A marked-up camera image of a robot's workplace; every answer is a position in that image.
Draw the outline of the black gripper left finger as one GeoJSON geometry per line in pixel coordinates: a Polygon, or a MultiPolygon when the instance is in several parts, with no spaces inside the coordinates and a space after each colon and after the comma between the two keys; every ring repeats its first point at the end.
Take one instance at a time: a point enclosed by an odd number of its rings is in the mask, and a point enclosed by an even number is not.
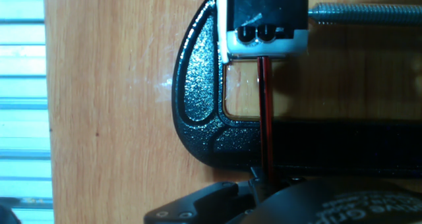
{"type": "Polygon", "coordinates": [[[256,186],[265,179],[260,167],[243,182],[217,182],[149,211],[144,224],[241,223],[258,206],[256,186]]]}

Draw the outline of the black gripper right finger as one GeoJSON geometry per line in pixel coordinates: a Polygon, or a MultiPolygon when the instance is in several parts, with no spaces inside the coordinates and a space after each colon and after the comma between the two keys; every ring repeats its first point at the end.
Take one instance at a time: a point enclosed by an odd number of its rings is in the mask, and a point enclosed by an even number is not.
{"type": "Polygon", "coordinates": [[[286,175],[278,175],[274,178],[274,186],[276,188],[287,188],[302,182],[305,182],[304,177],[288,177],[286,175]]]}

